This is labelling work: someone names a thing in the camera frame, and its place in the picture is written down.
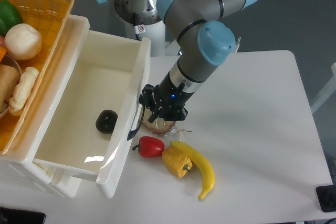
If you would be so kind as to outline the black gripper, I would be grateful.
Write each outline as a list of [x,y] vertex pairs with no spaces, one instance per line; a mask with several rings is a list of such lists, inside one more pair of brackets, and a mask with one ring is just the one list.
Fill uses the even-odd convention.
[[162,106],[152,112],[149,122],[153,123],[156,119],[184,121],[188,115],[185,104],[194,94],[183,91],[185,87],[183,83],[174,85],[169,73],[155,87],[146,84],[141,91],[140,102],[150,111],[155,110],[156,102]]

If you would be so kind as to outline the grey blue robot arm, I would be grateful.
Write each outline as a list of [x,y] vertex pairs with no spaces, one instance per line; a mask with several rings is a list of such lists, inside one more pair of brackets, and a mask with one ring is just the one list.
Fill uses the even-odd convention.
[[170,31],[182,54],[156,86],[142,90],[143,105],[157,118],[182,121],[185,104],[236,47],[233,32],[221,19],[258,0],[96,0],[114,1],[115,11],[133,26],[132,37],[140,38],[140,26],[161,23]]

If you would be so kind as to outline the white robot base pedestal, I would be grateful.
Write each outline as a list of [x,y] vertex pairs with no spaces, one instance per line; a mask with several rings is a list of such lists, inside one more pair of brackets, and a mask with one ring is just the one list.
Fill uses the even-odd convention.
[[166,26],[156,9],[157,0],[114,0],[117,16],[123,22],[126,37],[151,41],[151,56],[181,55],[178,43],[166,40]]

